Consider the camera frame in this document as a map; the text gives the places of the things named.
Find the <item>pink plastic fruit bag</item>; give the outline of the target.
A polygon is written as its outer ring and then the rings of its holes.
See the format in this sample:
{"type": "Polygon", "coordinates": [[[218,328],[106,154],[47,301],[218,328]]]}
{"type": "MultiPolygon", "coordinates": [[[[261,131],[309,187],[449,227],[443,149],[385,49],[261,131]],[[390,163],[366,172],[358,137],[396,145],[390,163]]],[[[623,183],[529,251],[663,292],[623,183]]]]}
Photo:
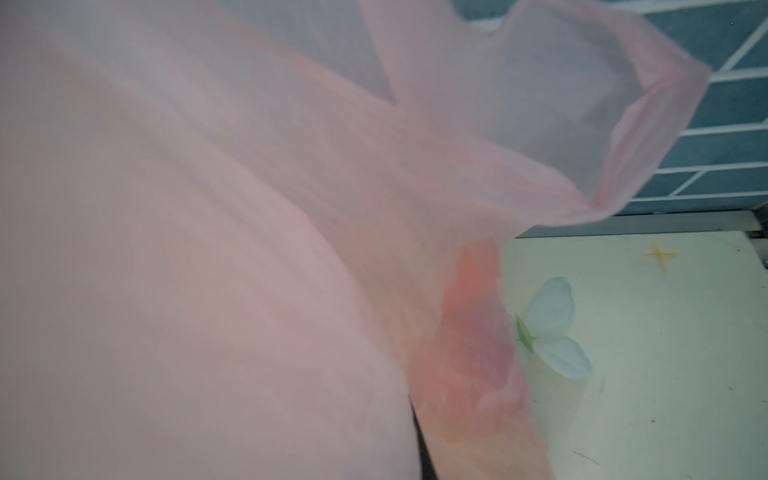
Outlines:
{"type": "Polygon", "coordinates": [[[598,1],[1,5],[5,479],[549,479],[503,245],[709,68],[598,1]]]}

